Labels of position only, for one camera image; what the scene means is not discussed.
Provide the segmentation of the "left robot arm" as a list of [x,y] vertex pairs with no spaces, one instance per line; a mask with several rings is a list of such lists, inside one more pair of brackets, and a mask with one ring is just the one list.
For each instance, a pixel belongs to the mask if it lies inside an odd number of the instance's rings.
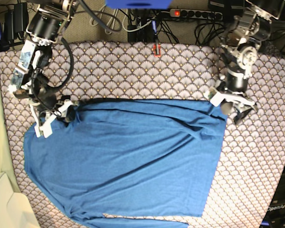
[[227,72],[219,74],[215,86],[204,93],[223,114],[228,115],[235,109],[235,124],[241,123],[251,111],[258,111],[256,102],[246,94],[248,80],[262,42],[271,36],[272,21],[280,18],[285,6],[284,0],[249,0],[247,3],[242,15],[234,16],[220,42]]

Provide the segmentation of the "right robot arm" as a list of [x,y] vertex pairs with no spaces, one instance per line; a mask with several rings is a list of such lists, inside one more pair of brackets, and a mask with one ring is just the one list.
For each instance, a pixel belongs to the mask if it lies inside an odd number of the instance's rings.
[[[36,122],[37,137],[48,138],[52,133],[52,123],[60,120],[69,123],[75,118],[70,96],[57,99],[60,91],[71,78],[74,57],[67,41],[62,37],[73,19],[78,7],[76,0],[49,0],[39,3],[38,10],[29,23],[26,39],[16,64],[8,91],[17,99],[26,99]],[[70,58],[70,68],[65,80],[59,86],[50,86],[43,68],[52,60],[52,45],[61,41]]]

